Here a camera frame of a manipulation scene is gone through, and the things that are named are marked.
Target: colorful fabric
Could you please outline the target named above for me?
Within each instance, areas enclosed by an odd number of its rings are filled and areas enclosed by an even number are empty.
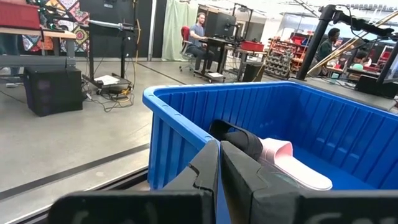
[[[47,6],[56,7],[62,11],[70,12],[70,14],[78,22],[87,23],[89,19],[89,13],[80,11],[79,0],[48,0],[45,3]],[[61,14],[61,16],[68,18],[68,14]],[[76,34],[75,51],[86,52],[88,51],[88,33],[82,30],[77,22],[70,21],[54,21],[55,25],[59,28]],[[42,49],[41,37],[23,35],[24,48],[26,51],[39,51]],[[45,38],[45,50],[52,50],[52,44],[49,44],[49,40]],[[61,41],[61,51],[66,52],[65,40]]]

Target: red bin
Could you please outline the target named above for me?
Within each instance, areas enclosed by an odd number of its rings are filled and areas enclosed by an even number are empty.
[[[40,29],[39,7],[0,1],[0,27]]]
[[[264,44],[245,40],[244,42],[242,42],[241,49],[248,51],[263,52]]]

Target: concrete floor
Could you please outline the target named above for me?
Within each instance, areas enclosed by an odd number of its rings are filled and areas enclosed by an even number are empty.
[[[0,223],[146,166],[152,113],[142,104],[142,92],[154,85],[208,83],[188,69],[180,72],[178,67],[186,64],[139,62],[134,106],[110,113],[85,101],[82,111],[39,118],[25,103],[0,93]],[[76,66],[87,73],[86,62]],[[118,73],[119,66],[102,62],[95,76]],[[130,64],[126,73],[130,80],[132,71]],[[26,102],[23,86],[6,88],[0,82],[0,91]]]

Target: white paper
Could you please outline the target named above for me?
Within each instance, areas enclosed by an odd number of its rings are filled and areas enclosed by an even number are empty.
[[[112,85],[112,84],[117,84],[120,82],[117,78],[114,78],[110,75],[104,75],[102,77],[95,78],[94,81],[102,81],[104,85]]]
[[[212,78],[221,78],[224,77],[224,75],[218,73],[218,72],[213,72],[213,73],[209,73],[209,76],[211,76]]]

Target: white curtain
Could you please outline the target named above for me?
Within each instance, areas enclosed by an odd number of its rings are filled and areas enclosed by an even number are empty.
[[[197,19],[197,12],[197,4],[189,4],[179,0],[167,0],[162,60],[183,60],[180,55],[182,50],[181,28],[194,25]]]

